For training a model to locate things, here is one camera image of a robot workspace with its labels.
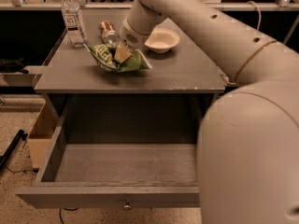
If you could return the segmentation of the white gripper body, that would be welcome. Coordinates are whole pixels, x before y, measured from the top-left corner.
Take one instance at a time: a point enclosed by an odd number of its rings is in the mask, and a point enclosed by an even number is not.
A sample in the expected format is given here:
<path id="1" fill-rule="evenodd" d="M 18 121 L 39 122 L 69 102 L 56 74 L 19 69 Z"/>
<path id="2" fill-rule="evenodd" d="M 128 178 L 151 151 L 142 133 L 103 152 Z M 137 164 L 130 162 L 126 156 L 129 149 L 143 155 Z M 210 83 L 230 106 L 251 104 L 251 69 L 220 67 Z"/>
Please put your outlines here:
<path id="1" fill-rule="evenodd" d="M 121 41 L 131 49 L 139 49 L 144 46 L 149 35 L 142 35 L 136 32 L 129 24 L 127 19 L 122 21 L 120 28 Z"/>

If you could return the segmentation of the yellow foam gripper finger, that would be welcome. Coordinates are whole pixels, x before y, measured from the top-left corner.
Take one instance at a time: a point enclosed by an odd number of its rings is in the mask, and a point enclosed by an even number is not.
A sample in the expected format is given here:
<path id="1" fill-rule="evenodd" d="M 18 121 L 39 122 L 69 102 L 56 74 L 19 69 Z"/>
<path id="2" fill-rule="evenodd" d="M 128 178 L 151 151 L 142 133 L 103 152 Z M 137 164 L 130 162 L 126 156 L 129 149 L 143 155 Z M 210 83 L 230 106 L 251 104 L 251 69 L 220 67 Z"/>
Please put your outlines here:
<path id="1" fill-rule="evenodd" d="M 130 58 L 132 52 L 133 51 L 126 44 L 120 42 L 116 47 L 114 60 L 118 63 L 123 63 Z"/>

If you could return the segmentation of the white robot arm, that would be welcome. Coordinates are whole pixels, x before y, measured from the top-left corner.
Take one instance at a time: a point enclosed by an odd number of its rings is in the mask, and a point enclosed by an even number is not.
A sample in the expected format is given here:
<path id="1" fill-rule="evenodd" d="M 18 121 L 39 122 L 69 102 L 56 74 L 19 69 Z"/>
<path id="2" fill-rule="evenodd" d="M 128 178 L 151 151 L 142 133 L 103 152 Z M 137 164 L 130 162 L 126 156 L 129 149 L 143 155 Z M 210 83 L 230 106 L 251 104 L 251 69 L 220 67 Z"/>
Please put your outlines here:
<path id="1" fill-rule="evenodd" d="M 299 224 L 299 54 L 198 0 L 135 0 L 121 39 L 174 22 L 238 88 L 200 125 L 203 224 Z"/>

